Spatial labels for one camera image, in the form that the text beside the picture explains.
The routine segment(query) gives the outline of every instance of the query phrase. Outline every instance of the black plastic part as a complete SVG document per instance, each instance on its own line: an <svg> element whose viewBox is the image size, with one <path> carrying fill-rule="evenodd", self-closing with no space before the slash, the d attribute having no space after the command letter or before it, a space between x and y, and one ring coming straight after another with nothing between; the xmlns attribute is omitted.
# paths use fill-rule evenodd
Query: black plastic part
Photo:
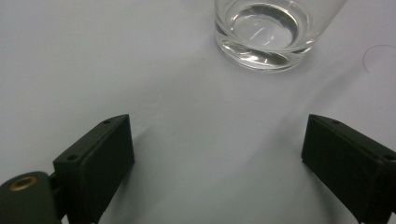
<svg viewBox="0 0 396 224"><path fill-rule="evenodd" d="M98 223L134 163L128 115L105 120L54 162L70 223Z"/></svg>
<svg viewBox="0 0 396 224"><path fill-rule="evenodd" d="M335 119L310 115L302 158L359 222L389 221L395 152Z"/></svg>
<svg viewBox="0 0 396 224"><path fill-rule="evenodd" d="M0 187L0 223L61 223L47 174L32 172L19 175Z"/></svg>
<svg viewBox="0 0 396 224"><path fill-rule="evenodd" d="M67 195L64 190L64 186L62 186L58 179L56 178L56 174L53 173L49 176L49 182L52 187L53 197L55 199L56 208L58 218L62 219L66 215L66 207L67 207Z"/></svg>

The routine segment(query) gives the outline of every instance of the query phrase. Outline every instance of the pencil mark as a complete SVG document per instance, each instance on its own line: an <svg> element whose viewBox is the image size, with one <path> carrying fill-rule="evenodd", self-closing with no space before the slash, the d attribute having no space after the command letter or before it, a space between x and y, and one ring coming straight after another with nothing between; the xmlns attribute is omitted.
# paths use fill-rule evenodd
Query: pencil mark
<svg viewBox="0 0 396 224"><path fill-rule="evenodd" d="M364 70L366 70L366 72L367 72L368 74L370 74L370 72L369 72L369 70L367 69L366 62L364 61L364 59L366 58L366 54L367 54L371 49L375 49L375 48L379 48L379 47L389 47L389 48L395 48L395 49L396 49L396 46L393 46L393 45L374 45L374 46L370 47L369 49L367 49L366 51L364 51L364 54L363 54L363 67L364 67Z"/></svg>

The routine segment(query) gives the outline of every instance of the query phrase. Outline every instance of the white table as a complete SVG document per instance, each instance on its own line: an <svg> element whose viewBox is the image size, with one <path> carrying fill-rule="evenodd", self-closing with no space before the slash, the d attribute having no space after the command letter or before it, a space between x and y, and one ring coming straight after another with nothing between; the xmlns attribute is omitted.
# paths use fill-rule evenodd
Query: white table
<svg viewBox="0 0 396 224"><path fill-rule="evenodd" d="M357 223L302 164L305 127L396 149L395 9L349 0L299 66L261 74L219 52L212 0L3 0L0 182L130 114L136 164L101 224Z"/></svg>

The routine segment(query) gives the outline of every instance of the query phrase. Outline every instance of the brass screw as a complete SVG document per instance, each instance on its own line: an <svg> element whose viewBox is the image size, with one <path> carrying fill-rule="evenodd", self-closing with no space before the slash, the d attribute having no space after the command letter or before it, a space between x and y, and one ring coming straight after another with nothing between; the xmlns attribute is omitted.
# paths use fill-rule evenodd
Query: brass screw
<svg viewBox="0 0 396 224"><path fill-rule="evenodd" d="M9 186L9 190L20 191L23 189L27 189L33 186L36 182L37 182L37 177L32 175L25 176L12 182L12 184Z"/></svg>

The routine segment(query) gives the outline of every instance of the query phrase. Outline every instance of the glass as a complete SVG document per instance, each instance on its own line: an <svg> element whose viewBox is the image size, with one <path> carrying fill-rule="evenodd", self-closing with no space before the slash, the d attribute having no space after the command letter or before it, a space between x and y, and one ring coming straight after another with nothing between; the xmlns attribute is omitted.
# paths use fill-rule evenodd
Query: glass
<svg viewBox="0 0 396 224"><path fill-rule="evenodd" d="M215 0L216 42L231 59L262 71L296 65L346 0Z"/></svg>

